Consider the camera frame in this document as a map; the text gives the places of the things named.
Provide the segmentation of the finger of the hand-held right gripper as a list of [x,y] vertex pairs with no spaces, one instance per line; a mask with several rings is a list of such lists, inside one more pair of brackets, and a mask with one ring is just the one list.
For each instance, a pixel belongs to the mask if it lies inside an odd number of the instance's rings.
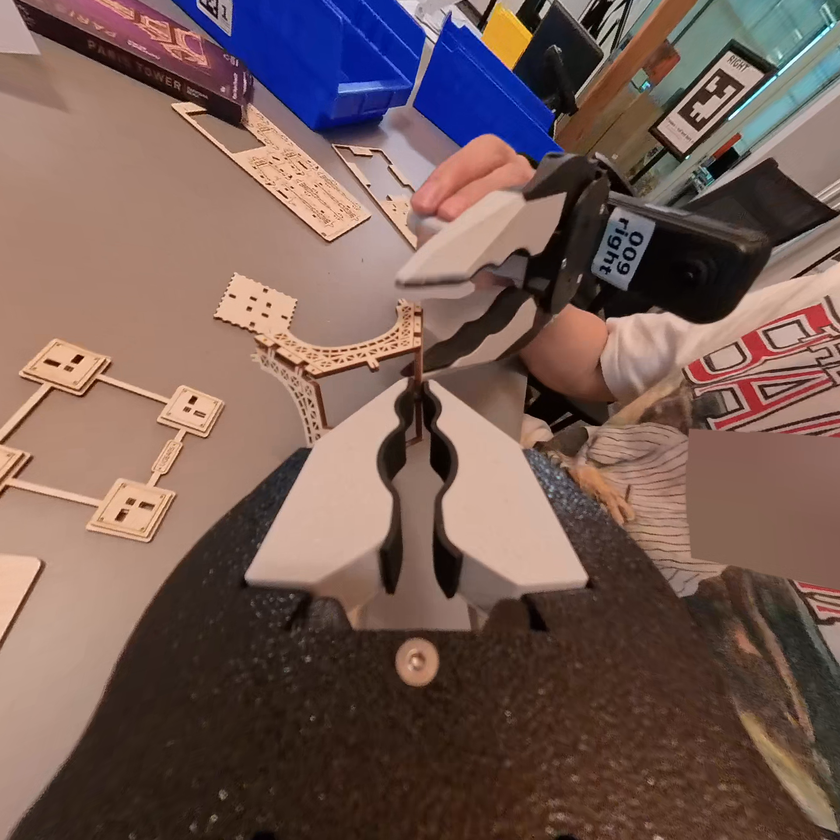
[[559,221],[559,194],[528,199],[522,192],[493,192],[419,247],[397,272],[395,285],[411,291],[463,287],[511,257],[541,254]]
[[494,363],[516,353],[543,327],[548,316],[524,289],[477,292],[442,301],[449,311],[432,321],[432,343],[423,347],[427,379]]

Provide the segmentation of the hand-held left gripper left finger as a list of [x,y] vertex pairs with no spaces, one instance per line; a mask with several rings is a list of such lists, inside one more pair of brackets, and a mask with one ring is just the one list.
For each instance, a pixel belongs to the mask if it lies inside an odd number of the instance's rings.
[[248,585],[332,598],[346,613],[395,593],[403,531],[393,480],[414,411],[414,382],[403,380],[317,441],[245,573]]

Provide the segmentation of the wooden lattice tower arch assembly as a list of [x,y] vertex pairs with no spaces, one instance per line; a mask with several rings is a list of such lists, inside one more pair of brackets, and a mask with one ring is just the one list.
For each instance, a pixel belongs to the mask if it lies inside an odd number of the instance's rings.
[[255,336],[251,360],[286,389],[301,421],[306,446],[311,448],[329,425],[320,380],[347,371],[380,370],[382,362],[411,356],[419,371],[424,346],[424,309],[401,299],[395,307],[395,324],[366,341],[323,346],[296,338],[289,332]]

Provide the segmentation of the person's right forearm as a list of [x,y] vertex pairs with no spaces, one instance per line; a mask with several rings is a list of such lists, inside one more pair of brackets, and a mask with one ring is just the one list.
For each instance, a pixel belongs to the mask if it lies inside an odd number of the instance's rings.
[[527,371],[550,390],[588,403],[612,403],[601,356],[606,323],[593,313],[565,307],[519,352]]

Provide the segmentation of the person's right hand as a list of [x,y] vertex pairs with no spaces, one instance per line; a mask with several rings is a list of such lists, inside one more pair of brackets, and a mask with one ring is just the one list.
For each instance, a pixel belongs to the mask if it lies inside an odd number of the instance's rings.
[[411,207],[416,215],[452,222],[490,193],[526,185],[533,174],[527,157],[484,134],[440,164],[416,190]]

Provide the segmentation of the cut-out wooden puzzle sheet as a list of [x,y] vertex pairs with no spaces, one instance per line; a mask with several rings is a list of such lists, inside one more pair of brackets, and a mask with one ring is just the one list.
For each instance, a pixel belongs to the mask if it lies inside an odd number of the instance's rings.
[[[411,196],[415,193],[415,187],[395,165],[392,157],[382,148],[359,146],[350,143],[332,143],[331,147],[352,174],[354,180],[362,187],[381,214],[387,218],[394,230],[405,239],[411,249],[416,250],[417,235],[412,231],[408,223],[408,214],[411,209]],[[387,193],[384,196],[378,196],[376,194],[370,178],[363,171],[359,163],[359,161],[371,161],[373,159],[383,161],[387,174],[395,184],[402,188],[402,193]]]

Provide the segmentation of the person's printed white t-shirt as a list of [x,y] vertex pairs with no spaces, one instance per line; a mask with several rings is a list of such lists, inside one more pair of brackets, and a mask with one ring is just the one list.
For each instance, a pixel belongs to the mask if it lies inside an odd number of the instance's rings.
[[838,838],[838,589],[691,555],[692,429],[838,438],[838,265],[750,292],[719,322],[671,313],[605,320],[615,414],[542,451],[624,526],[688,607],[742,725],[787,794]]

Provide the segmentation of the black office chair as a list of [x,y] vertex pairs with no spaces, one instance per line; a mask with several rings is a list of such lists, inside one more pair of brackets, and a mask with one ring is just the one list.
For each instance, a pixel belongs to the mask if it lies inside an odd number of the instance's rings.
[[799,186],[772,158],[692,199],[683,209],[762,234],[773,248],[838,218],[837,210]]
[[565,6],[549,2],[513,73],[560,118],[577,112],[577,93],[603,59],[602,48]]

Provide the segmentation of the framed black-and-white marker sign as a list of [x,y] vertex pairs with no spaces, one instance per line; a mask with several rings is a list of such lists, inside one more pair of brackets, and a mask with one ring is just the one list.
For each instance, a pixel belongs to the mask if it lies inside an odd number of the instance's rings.
[[648,129],[680,161],[770,80],[776,65],[732,40]]

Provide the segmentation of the yellow plastic bin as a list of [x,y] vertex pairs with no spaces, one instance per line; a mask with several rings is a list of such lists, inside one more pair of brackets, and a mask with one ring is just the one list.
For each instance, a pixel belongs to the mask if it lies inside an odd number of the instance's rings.
[[532,33],[503,2],[496,2],[480,37],[501,63],[513,70],[532,40]]

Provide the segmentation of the wooden toothed square plate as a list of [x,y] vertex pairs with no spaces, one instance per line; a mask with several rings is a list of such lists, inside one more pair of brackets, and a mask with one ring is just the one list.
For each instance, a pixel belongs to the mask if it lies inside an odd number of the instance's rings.
[[252,333],[288,332],[298,301],[256,280],[234,273],[213,317]]

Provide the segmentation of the blue plastic bin with tag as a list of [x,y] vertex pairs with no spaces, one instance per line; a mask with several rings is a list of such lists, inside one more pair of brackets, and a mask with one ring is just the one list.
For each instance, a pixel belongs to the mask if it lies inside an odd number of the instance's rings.
[[425,32],[397,1],[176,1],[311,130],[410,98]]

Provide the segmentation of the dark purple puzzle box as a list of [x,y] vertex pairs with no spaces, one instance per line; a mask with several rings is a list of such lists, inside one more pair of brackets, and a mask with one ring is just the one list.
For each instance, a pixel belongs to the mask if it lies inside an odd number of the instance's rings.
[[241,125],[254,78],[237,57],[139,1],[16,1],[28,29]]

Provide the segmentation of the white paper sheet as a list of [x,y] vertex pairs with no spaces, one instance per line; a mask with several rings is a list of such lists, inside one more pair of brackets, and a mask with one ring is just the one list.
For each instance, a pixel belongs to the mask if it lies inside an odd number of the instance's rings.
[[39,56],[40,50],[15,1],[1,1],[0,12],[1,54]]

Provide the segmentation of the wooden four-square base frame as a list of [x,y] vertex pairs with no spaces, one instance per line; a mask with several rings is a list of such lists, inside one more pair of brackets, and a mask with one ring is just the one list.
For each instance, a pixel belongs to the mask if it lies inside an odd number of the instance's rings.
[[[209,438],[224,413],[225,402],[188,385],[162,395],[113,377],[112,357],[63,339],[53,339],[18,372],[37,390],[2,424],[1,492],[18,490],[38,497],[66,501],[92,511],[86,530],[116,539],[151,543],[172,509],[176,492],[161,486],[182,454],[189,437]],[[154,459],[148,478],[117,478],[102,498],[46,486],[21,475],[33,455],[8,441],[53,393],[82,398],[96,385],[105,385],[160,406],[155,422],[172,431]]]

